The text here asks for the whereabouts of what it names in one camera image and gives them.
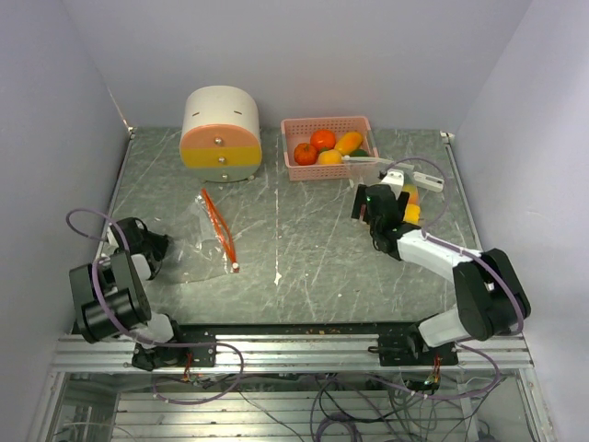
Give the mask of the clear white-slider zip bag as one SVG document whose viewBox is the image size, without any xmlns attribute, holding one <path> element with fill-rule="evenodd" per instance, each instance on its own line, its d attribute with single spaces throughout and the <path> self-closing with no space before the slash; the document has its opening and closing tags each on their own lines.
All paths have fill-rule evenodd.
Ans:
<svg viewBox="0 0 589 442">
<path fill-rule="evenodd" d="M 369 224 L 377 215 L 400 215 L 403 222 L 419 225 L 422 221 L 419 188 L 440 192 L 444 181 L 416 171 L 412 165 L 377 157 L 345 156 L 355 189 L 352 219 Z"/>
</svg>

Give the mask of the fake dark green avocado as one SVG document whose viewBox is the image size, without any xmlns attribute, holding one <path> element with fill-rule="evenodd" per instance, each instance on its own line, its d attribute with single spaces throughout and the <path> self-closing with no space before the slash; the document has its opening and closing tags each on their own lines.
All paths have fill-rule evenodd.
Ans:
<svg viewBox="0 0 589 442">
<path fill-rule="evenodd" d="M 355 149 L 350 153 L 351 157 L 369 157 L 369 154 L 361 148 Z"/>
</svg>

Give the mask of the clear red-zip bag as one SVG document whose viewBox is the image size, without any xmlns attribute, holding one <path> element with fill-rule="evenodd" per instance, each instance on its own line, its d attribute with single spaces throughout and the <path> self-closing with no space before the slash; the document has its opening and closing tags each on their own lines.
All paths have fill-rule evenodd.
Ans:
<svg viewBox="0 0 589 442">
<path fill-rule="evenodd" d="M 240 272 L 231 231 L 206 189 L 200 189 L 167 233 L 171 237 L 163 264 L 167 283 L 197 283 Z"/>
</svg>

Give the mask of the fake yellow peach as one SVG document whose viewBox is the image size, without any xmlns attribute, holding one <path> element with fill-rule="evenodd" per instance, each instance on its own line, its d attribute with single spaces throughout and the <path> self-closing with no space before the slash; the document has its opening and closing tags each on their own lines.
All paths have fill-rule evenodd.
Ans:
<svg viewBox="0 0 589 442">
<path fill-rule="evenodd" d="M 317 164 L 322 166 L 338 165 L 343 162 L 341 153 L 336 149 L 322 150 L 318 155 Z"/>
</svg>

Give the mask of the fake yellow orange mango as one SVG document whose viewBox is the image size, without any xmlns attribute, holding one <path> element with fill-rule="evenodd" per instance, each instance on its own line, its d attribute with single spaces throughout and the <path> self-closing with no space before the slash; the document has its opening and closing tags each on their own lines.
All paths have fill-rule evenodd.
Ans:
<svg viewBox="0 0 589 442">
<path fill-rule="evenodd" d="M 349 156 L 351 152 L 359 149 L 363 144 L 364 137 L 359 132 L 348 132 L 343 135 L 335 144 L 334 149 L 342 156 Z"/>
</svg>

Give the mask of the fake red orange tomato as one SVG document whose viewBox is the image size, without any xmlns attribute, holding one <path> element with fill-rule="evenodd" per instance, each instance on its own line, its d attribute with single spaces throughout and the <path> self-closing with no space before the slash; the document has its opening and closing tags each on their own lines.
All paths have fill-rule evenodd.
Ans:
<svg viewBox="0 0 589 442">
<path fill-rule="evenodd" d="M 294 149 L 293 158 L 298 166 L 312 166 L 318 160 L 318 149 L 309 143 L 301 143 Z"/>
</svg>

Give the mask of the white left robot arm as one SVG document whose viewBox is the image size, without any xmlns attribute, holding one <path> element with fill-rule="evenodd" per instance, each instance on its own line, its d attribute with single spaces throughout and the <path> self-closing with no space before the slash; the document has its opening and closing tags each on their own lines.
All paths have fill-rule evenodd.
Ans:
<svg viewBox="0 0 589 442">
<path fill-rule="evenodd" d="M 133 349 L 132 366 L 153 371 L 187 362 L 190 351 L 179 325 L 152 311 L 143 287 L 161 270 L 170 237 L 127 217 L 108 228 L 107 241 L 116 247 L 110 256 L 96 266 L 88 263 L 69 271 L 78 332 L 88 343 L 122 337 L 103 309 L 108 307 L 125 330 L 142 338 Z"/>
</svg>

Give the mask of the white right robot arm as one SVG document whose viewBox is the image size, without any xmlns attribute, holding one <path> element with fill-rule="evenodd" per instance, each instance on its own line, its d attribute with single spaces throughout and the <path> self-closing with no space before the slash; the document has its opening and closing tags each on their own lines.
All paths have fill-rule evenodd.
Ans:
<svg viewBox="0 0 589 442">
<path fill-rule="evenodd" d="M 361 184 L 352 207 L 352 218 L 368 225 L 376 250 L 419 265 L 454 286 L 453 308 L 409 327 L 407 357 L 422 365 L 443 345 L 521 332 L 531 306 L 507 254 L 459 247 L 404 221 L 408 202 L 407 192 L 395 194 L 387 184 Z"/>
</svg>

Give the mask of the fake green orange mango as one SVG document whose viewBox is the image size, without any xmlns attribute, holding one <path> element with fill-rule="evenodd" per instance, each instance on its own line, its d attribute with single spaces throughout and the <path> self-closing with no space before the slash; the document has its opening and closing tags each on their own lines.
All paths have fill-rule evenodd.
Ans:
<svg viewBox="0 0 589 442">
<path fill-rule="evenodd" d="M 405 184 L 402 188 L 402 191 L 406 192 L 409 195 L 408 204 L 419 204 L 419 192 L 418 188 L 414 184 Z"/>
</svg>

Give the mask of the fake yellow bell pepper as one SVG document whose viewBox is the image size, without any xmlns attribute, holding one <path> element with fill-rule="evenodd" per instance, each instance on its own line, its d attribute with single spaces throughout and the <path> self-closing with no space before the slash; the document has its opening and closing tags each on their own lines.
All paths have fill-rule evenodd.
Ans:
<svg viewBox="0 0 589 442">
<path fill-rule="evenodd" d="M 417 204 L 407 204 L 404 214 L 404 221 L 413 225 L 419 225 L 421 208 Z"/>
</svg>

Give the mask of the pink perforated plastic basket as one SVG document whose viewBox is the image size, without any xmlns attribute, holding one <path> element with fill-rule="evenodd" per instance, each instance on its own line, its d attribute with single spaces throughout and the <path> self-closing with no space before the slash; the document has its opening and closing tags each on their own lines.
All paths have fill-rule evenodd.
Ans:
<svg viewBox="0 0 589 442">
<path fill-rule="evenodd" d="M 379 157 L 364 116 L 285 119 L 281 132 L 292 181 L 349 178 Z"/>
</svg>

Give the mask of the round pastel mini drawer cabinet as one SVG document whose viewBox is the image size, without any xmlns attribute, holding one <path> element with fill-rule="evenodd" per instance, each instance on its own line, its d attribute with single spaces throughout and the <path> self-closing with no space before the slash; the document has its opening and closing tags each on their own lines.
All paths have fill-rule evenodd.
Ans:
<svg viewBox="0 0 589 442">
<path fill-rule="evenodd" d="M 262 161 L 254 98 L 231 86 L 193 91 L 185 104 L 179 154 L 202 181 L 251 180 Z"/>
</svg>

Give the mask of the aluminium rail frame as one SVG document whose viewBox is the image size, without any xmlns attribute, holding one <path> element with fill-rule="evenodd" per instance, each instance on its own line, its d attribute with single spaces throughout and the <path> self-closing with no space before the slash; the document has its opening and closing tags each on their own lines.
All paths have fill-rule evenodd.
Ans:
<svg viewBox="0 0 589 442">
<path fill-rule="evenodd" d="M 538 441 L 552 441 L 552 426 L 542 402 L 534 372 L 532 357 L 525 338 L 500 336 L 485 342 L 466 341 L 460 345 L 445 344 L 428 352 L 423 362 L 381 361 L 371 354 L 369 346 L 378 341 L 376 333 L 312 334 L 215 334 L 216 354 L 206 366 L 192 365 L 195 374 L 227 374 L 243 371 L 263 373 L 319 373 L 319 372 L 393 372 L 428 371 L 433 358 L 439 355 L 443 366 L 458 371 L 501 370 L 517 371 L 524 382 L 523 391 L 528 402 L 531 422 L 537 428 Z M 135 343 L 128 338 L 112 342 L 87 343 L 79 334 L 59 339 L 50 369 L 65 374 L 123 374 L 138 375 L 140 369 L 132 365 Z"/>
</svg>

